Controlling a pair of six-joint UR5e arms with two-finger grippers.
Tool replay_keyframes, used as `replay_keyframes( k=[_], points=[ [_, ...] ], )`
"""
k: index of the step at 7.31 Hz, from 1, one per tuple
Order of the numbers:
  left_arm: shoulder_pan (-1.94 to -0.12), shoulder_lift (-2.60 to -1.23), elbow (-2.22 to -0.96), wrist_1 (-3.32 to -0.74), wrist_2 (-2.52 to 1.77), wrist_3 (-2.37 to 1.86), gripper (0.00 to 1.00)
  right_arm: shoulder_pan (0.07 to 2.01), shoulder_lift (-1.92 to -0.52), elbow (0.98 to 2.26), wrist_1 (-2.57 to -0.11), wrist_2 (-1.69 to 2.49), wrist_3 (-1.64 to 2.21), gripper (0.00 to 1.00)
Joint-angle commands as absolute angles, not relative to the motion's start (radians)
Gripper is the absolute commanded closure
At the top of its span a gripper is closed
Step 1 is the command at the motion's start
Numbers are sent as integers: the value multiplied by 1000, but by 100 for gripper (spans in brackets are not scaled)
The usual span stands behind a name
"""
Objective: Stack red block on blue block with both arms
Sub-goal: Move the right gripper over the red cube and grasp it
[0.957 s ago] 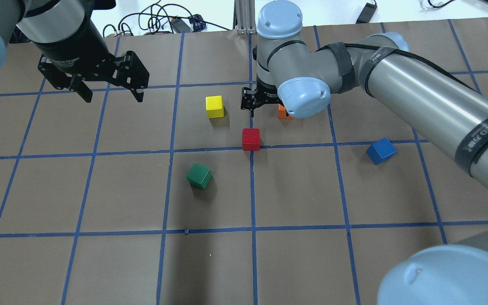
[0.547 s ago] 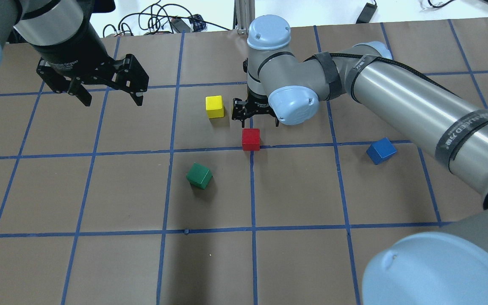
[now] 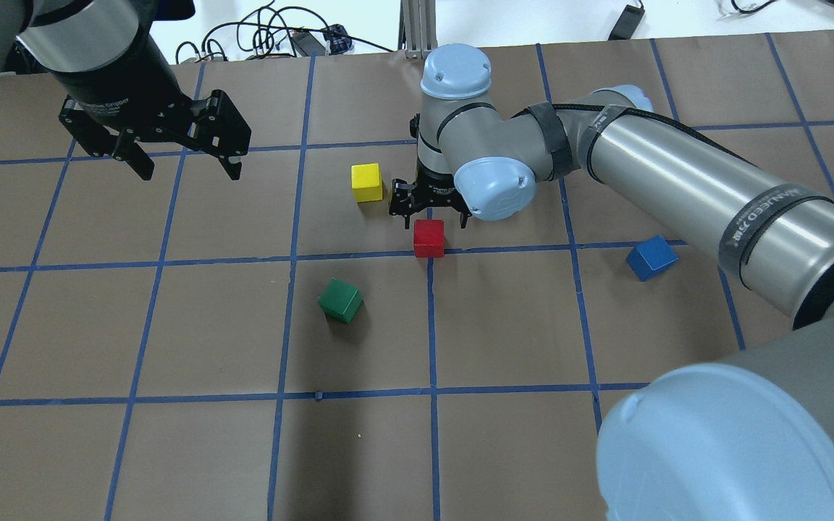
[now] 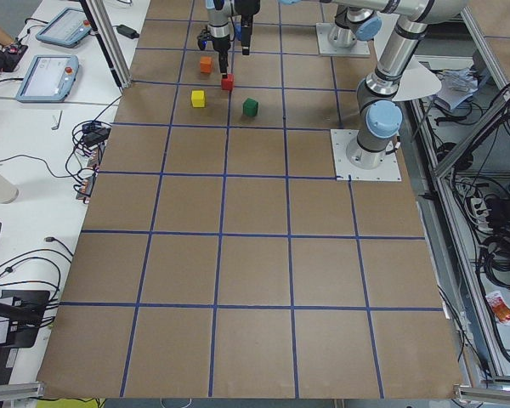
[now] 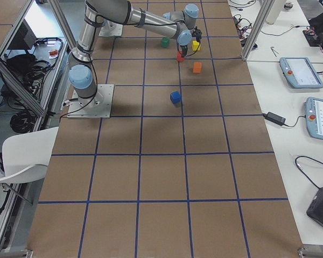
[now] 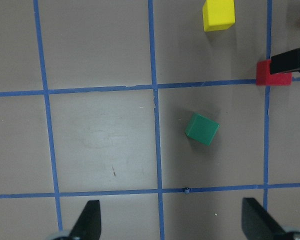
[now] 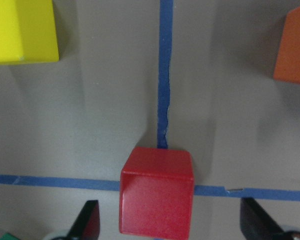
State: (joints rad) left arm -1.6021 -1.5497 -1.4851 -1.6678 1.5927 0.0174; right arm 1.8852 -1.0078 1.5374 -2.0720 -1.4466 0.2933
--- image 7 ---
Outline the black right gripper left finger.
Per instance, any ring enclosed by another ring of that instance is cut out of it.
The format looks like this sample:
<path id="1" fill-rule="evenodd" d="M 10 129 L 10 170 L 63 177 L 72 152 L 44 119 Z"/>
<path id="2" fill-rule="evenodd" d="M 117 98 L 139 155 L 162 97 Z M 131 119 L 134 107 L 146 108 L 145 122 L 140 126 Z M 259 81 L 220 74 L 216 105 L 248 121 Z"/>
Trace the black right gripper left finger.
<path id="1" fill-rule="evenodd" d="M 99 201 L 88 200 L 66 235 L 66 239 L 97 240 L 100 236 L 100 229 Z"/>

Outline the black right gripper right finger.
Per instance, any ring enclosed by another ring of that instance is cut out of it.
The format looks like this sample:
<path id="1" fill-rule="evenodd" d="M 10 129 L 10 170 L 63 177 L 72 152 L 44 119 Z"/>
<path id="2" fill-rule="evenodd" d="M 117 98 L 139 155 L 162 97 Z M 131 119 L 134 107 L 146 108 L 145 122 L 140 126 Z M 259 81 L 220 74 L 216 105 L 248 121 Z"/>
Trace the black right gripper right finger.
<path id="1" fill-rule="evenodd" d="M 240 200 L 240 230 L 246 240 L 287 240 L 283 229 L 252 197 Z"/>

